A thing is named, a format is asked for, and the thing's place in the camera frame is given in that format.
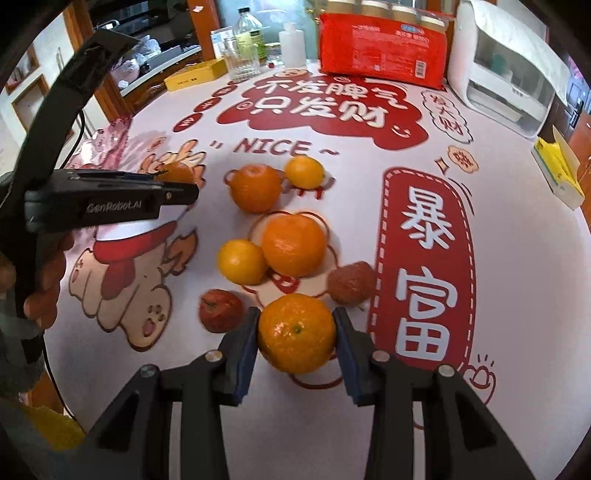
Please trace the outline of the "person's left hand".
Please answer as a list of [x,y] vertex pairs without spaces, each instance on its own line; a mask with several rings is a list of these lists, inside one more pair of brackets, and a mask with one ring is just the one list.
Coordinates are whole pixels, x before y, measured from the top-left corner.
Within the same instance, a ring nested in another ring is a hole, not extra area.
[[66,271],[65,252],[73,245],[73,234],[68,232],[37,274],[36,290],[24,301],[25,317],[34,321],[41,331],[50,328],[57,318],[60,283]]

